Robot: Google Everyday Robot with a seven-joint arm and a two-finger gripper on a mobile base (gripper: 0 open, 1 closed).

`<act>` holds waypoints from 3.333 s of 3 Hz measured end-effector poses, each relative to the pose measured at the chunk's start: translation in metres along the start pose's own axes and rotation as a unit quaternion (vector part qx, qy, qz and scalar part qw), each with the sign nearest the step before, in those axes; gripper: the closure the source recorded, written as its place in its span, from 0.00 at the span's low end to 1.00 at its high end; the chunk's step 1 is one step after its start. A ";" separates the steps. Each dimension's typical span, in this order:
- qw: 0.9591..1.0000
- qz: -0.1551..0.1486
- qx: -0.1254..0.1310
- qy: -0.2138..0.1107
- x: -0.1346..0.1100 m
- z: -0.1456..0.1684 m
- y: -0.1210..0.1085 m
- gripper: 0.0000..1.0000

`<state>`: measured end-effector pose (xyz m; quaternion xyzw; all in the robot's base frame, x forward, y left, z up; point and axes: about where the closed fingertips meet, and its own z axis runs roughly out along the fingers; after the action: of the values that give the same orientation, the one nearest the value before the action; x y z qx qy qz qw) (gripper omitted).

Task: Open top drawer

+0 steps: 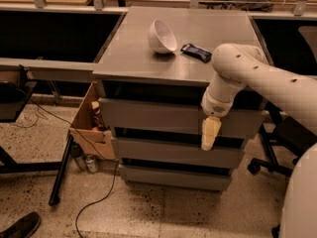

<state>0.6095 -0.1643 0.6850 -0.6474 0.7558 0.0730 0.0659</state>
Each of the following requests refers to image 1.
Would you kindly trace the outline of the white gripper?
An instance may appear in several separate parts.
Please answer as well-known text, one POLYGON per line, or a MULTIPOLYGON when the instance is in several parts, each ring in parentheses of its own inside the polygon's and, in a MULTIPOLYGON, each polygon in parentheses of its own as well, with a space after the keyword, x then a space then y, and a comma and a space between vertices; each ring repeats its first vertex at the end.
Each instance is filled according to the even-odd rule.
POLYGON ((221 102, 212 97, 208 91, 204 92, 201 108, 209 116, 202 122, 201 148, 204 151, 209 151, 213 147, 222 125, 219 118, 226 116, 232 105, 233 102, 221 102))

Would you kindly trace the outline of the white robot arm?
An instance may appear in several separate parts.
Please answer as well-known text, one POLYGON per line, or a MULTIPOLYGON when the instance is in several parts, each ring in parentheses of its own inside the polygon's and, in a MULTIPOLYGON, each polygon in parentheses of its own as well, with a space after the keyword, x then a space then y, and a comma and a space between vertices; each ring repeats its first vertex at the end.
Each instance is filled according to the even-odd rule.
MULTIPOLYGON (((267 64, 264 52, 249 45, 222 44, 212 53, 211 64, 214 72, 201 101, 206 115, 227 115, 247 86, 317 134, 316 79, 267 64)), ((278 238, 317 238, 317 144, 292 171, 278 238)))

